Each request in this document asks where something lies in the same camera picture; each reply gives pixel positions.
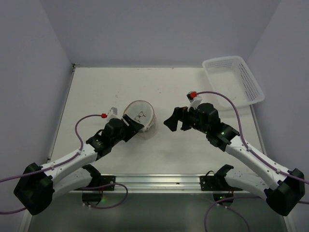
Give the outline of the white mesh laundry bag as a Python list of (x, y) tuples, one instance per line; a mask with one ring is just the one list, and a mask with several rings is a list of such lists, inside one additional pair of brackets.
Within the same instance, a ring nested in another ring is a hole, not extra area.
[(124, 114), (143, 125), (143, 128), (138, 132), (139, 137), (144, 140), (154, 137), (157, 132), (157, 120), (155, 110), (149, 102), (133, 101), (126, 107)]

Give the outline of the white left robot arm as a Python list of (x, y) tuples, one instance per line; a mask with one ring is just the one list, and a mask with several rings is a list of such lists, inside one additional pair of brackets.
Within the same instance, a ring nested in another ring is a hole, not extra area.
[(19, 177), (14, 195), (34, 216), (63, 193), (97, 188), (100, 172), (92, 163), (108, 155), (119, 142), (128, 142), (143, 129), (143, 124), (128, 115), (108, 118), (104, 128), (81, 142), (75, 151), (43, 165), (28, 165)]

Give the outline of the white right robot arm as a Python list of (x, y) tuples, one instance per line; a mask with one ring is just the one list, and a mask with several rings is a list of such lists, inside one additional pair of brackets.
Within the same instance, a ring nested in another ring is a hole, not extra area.
[(218, 111), (212, 104), (202, 103), (197, 108), (176, 107), (171, 117), (164, 121), (164, 125), (171, 131), (176, 131), (178, 122), (182, 123), (181, 130), (195, 129), (204, 133), (210, 144), (254, 171), (262, 179), (262, 183), (241, 186), (241, 189), (264, 198), (276, 213), (289, 215), (305, 195), (305, 178), (299, 169), (289, 170), (259, 153), (241, 138), (240, 132), (220, 120)]

